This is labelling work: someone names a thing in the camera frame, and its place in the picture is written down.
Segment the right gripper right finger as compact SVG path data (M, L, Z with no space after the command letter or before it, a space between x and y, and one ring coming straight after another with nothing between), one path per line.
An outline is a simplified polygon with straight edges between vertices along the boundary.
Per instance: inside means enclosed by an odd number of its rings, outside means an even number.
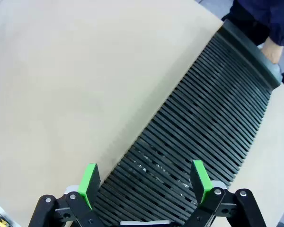
M184 223L185 227L210 227L216 217L224 217L232 227L265 227L266 223L251 190L231 193L225 184L214 186L202 160L193 160L190 183L197 208Z

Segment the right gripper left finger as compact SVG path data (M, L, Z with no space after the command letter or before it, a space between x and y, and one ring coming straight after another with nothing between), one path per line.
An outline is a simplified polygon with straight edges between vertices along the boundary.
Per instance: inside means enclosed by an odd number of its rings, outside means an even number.
M92 206L100 185L98 166L88 164L78 189L60 198L43 195L39 198L29 222L30 227L100 227L102 221Z

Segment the person's left hand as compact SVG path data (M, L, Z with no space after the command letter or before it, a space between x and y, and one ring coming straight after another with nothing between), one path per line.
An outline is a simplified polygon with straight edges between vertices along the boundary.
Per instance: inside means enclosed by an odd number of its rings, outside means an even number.
M270 37L268 37L261 49L261 52L273 63L278 64L282 55L283 46L279 46L274 43Z

